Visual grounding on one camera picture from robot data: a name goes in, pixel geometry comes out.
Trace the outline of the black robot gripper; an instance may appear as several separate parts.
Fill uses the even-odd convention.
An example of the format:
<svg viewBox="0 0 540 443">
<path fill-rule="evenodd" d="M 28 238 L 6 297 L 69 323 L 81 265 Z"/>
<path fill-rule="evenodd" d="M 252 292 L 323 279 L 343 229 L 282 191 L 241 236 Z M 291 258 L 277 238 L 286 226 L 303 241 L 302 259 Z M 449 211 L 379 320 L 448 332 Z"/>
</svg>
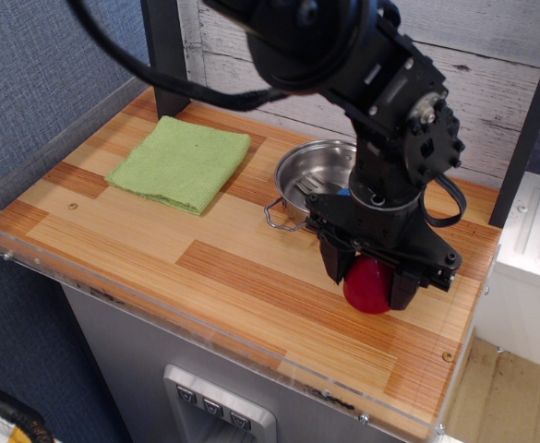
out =
<svg viewBox="0 0 540 443">
<path fill-rule="evenodd" d="M 462 264 L 461 255 L 434 230 L 462 219 L 462 191 L 442 182 L 458 213 L 435 218 L 427 212 L 425 192 L 419 191 L 401 205 L 369 192 L 366 204 L 349 197 L 312 194 L 306 198 L 307 226 L 317 233 L 319 250 L 328 276 L 339 284 L 357 254 L 383 261 L 393 268 L 390 309 L 404 310 L 418 288 L 433 285 L 447 291 Z"/>
</svg>

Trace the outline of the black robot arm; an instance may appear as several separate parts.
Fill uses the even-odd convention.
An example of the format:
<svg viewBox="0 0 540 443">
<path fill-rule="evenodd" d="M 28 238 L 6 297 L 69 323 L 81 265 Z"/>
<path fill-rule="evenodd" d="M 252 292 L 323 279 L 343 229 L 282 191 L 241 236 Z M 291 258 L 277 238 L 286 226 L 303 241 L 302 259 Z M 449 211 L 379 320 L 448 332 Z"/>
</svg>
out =
<svg viewBox="0 0 540 443">
<path fill-rule="evenodd" d="M 355 309 L 403 310 L 418 289 L 448 290 L 461 255 L 438 230 L 425 193 L 440 185 L 465 211 L 447 171 L 460 165 L 459 120 L 444 76 L 400 34 L 389 1 L 213 1 L 239 25 L 260 76 L 285 93 L 316 93 L 343 109 L 356 134 L 345 186 L 303 186 L 307 228 L 329 277 Z"/>
</svg>

